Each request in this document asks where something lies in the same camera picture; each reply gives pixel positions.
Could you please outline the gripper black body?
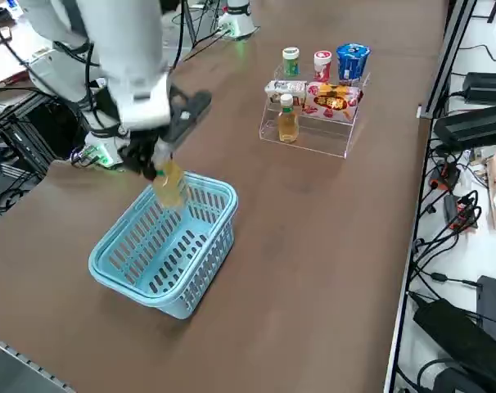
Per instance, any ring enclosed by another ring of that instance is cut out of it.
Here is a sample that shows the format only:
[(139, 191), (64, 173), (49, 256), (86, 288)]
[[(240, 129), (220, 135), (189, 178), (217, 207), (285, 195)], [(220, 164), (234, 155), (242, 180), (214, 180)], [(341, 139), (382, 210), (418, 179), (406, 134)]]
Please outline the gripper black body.
[(173, 84), (169, 90), (171, 120), (165, 134), (165, 142), (171, 152), (176, 152), (192, 133), (197, 124), (207, 115), (212, 102), (208, 90), (186, 94)]

